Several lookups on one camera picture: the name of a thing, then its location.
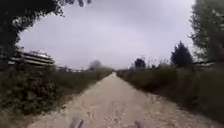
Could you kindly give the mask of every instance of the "dirt path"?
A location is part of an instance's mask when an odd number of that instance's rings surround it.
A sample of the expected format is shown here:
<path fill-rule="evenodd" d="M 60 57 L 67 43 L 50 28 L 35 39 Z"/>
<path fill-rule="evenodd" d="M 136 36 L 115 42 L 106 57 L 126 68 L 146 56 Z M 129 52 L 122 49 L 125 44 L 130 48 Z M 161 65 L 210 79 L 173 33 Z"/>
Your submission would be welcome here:
<path fill-rule="evenodd" d="M 83 128 L 123 128 L 135 121 L 146 128 L 220 127 L 159 96 L 143 94 L 112 74 L 75 97 L 61 112 L 38 117 L 29 128 L 70 128 L 74 117 L 84 120 Z"/>

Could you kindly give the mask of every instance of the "grass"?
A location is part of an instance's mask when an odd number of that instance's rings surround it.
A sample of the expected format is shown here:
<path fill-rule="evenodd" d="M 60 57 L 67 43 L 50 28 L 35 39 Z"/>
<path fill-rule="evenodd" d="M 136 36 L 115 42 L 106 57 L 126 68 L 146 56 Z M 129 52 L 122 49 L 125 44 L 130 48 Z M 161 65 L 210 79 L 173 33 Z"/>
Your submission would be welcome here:
<path fill-rule="evenodd" d="M 139 90 L 167 97 L 193 113 L 224 124 L 222 68 L 197 68 L 192 71 L 166 65 L 121 70 L 117 74 Z"/>
<path fill-rule="evenodd" d="M 68 72 L 29 66 L 5 70 L 0 73 L 0 113 L 4 115 L 0 117 L 0 127 L 16 126 L 22 118 L 55 110 L 66 97 L 80 94 L 111 72 Z"/>

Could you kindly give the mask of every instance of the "overcast sky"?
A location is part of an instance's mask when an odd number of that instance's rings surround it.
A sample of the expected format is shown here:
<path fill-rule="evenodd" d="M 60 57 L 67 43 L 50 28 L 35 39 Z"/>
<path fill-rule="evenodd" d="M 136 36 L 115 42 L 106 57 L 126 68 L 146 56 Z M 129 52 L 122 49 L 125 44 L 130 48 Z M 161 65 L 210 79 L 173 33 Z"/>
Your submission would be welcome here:
<path fill-rule="evenodd" d="M 26 51 L 51 55 L 60 66 L 87 68 L 93 60 L 126 68 L 137 58 L 169 59 L 182 40 L 190 49 L 193 0 L 94 0 L 64 7 L 21 33 Z"/>

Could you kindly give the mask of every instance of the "building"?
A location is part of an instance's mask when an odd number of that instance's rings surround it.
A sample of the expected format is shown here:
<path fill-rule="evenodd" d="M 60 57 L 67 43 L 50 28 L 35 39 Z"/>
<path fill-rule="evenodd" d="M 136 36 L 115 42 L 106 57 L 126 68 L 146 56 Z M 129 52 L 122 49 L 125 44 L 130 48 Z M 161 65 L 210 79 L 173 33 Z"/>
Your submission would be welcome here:
<path fill-rule="evenodd" d="M 4 53 L 5 51 L 0 48 L 0 58 L 4 57 Z M 16 55 L 12 57 L 8 63 L 14 65 L 19 61 L 23 61 L 33 66 L 53 66 L 55 63 L 54 60 L 46 53 L 24 52 L 23 48 L 18 48 L 16 50 Z"/>

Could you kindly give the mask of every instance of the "tree foliage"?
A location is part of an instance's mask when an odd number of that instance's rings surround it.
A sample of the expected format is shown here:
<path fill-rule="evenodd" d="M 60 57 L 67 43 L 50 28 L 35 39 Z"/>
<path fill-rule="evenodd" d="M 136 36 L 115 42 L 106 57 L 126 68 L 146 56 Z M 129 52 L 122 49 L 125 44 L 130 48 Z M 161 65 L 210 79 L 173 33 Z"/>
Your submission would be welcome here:
<path fill-rule="evenodd" d="M 224 1 L 196 0 L 191 17 L 194 33 L 191 38 L 204 60 L 224 59 Z"/>
<path fill-rule="evenodd" d="M 145 64 L 144 59 L 137 58 L 135 60 L 135 68 L 145 68 L 145 67 L 146 67 L 146 64 Z"/>
<path fill-rule="evenodd" d="M 15 44 L 19 41 L 22 31 L 43 16 L 51 13 L 62 15 L 61 6 L 73 3 L 74 0 L 1 0 L 0 48 L 7 52 L 0 61 L 14 55 Z M 84 5 L 82 0 L 78 0 L 78 3 L 80 6 Z"/>
<path fill-rule="evenodd" d="M 102 64 L 99 60 L 95 60 L 93 62 L 90 63 L 89 65 L 89 69 L 90 70 L 96 70 L 102 67 Z"/>
<path fill-rule="evenodd" d="M 171 55 L 171 62 L 177 67 L 189 67 L 192 65 L 192 56 L 182 42 L 175 46 Z"/>

